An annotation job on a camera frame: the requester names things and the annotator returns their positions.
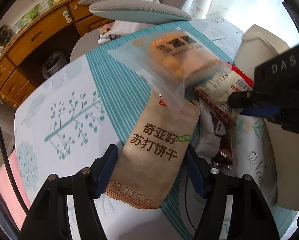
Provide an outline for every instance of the blue gripper pad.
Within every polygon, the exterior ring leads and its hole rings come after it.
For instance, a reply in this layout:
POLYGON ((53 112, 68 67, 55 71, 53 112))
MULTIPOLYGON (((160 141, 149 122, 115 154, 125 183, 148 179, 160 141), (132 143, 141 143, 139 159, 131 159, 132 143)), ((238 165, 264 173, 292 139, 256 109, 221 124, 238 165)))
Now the blue gripper pad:
POLYGON ((206 193, 204 188, 204 178, 200 169, 198 168, 198 165, 193 157, 193 154, 197 156, 197 153, 195 152, 193 147, 191 145, 188 145, 188 148, 185 153, 184 161, 185 161, 189 178, 192 181, 195 192, 199 194, 201 198, 204 198, 206 193))
POLYGON ((241 115, 255 116, 269 118, 274 115, 280 114, 280 108, 278 106, 266 106, 265 108, 248 107, 244 108, 241 115))
POLYGON ((115 168, 116 161, 118 159, 118 149, 117 146, 111 144, 104 156, 100 158, 100 162, 97 165, 96 171, 93 172, 92 178, 97 182, 97 187, 95 189, 95 197, 99 198, 102 195, 108 185, 109 179, 112 176, 113 170, 115 168))

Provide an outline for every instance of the red and white snack wrapper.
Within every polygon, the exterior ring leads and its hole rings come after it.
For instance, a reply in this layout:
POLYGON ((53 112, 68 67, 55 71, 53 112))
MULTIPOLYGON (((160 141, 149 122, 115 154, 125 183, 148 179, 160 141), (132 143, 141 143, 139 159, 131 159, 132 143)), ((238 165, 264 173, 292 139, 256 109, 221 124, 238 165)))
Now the red and white snack wrapper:
POLYGON ((106 28, 106 29, 112 29, 113 24, 114 24, 114 22, 112 22, 112 23, 106 23, 106 24, 103 25, 103 27, 106 28))
POLYGON ((252 90, 253 81, 234 65, 227 63, 227 67, 230 68, 228 71, 216 72, 206 84, 196 86, 194 91, 225 121, 236 125, 242 109, 230 108, 228 97, 233 92, 252 90))

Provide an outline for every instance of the table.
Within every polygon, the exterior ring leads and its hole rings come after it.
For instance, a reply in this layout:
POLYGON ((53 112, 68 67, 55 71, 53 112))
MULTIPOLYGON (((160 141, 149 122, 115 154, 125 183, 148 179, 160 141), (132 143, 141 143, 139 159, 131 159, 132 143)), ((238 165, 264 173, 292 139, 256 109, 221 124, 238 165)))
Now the table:
MULTIPOLYGON (((107 54, 128 41, 181 28, 197 37, 220 59, 233 63, 243 34, 224 19, 174 22, 129 34, 70 63, 42 84, 17 110, 15 143, 22 180, 32 202, 51 173, 75 174, 102 156, 113 143, 122 148, 146 105, 150 89, 134 72, 107 54)), ((191 88, 186 99, 198 100, 191 88)), ((276 203, 275 161, 264 121, 239 117, 234 131, 231 175, 249 173, 270 205, 282 236, 295 214, 276 203)), ((191 144, 199 136, 199 124, 191 144)), ((229 227, 231 197, 221 239, 229 227)), ((68 198, 74 239, 79 239, 72 198, 68 198)), ((192 239, 205 201, 181 169, 159 210, 138 210, 102 195, 95 201, 108 239, 192 239)))

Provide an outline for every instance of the screw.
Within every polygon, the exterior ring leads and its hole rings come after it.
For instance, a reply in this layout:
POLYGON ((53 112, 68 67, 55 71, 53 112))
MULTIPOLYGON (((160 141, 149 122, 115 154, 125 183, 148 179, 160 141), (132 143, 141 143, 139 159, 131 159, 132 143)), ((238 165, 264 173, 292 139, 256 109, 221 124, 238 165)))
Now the screw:
POLYGON ((211 173, 217 175, 219 173, 219 169, 211 168, 211 173))
POLYGON ((248 181, 251 181, 253 178, 252 178, 251 175, 249 175, 249 174, 245 174, 245 175, 244 175, 244 179, 246 179, 246 180, 248 180, 248 181))
POLYGON ((56 174, 51 174, 51 175, 48 176, 48 179, 49 180, 54 180, 54 179, 56 179, 56 177, 57 177, 56 174))
POLYGON ((88 174, 88 173, 91 172, 91 169, 90 169, 90 168, 83 168, 83 169, 81 170, 81 172, 82 172, 82 174, 88 174))

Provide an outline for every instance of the pink cloth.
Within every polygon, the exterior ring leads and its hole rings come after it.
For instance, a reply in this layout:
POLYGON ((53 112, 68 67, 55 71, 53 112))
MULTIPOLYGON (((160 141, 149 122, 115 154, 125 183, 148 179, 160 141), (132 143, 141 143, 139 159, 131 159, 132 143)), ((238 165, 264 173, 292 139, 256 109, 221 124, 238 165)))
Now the pink cloth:
MULTIPOLYGON (((23 200, 28 208, 30 208, 30 202, 27 197, 25 187, 23 185, 20 173, 19 173, 19 168, 18 168, 18 163, 17 163, 17 156, 16 156, 16 150, 14 150, 11 155, 9 156, 9 162, 11 165, 11 170, 14 175, 14 179, 16 181, 16 185, 19 189, 19 192, 21 196, 23 197, 23 200)), ((18 226, 19 229, 21 229, 23 222, 25 220, 26 214, 23 211, 15 193, 14 190, 11 186, 11 182, 8 178, 7 172, 5 165, 0 167, 0 193, 3 197, 3 199, 6 202, 6 205, 11 213, 11 216, 13 217, 16 225, 18 226)))

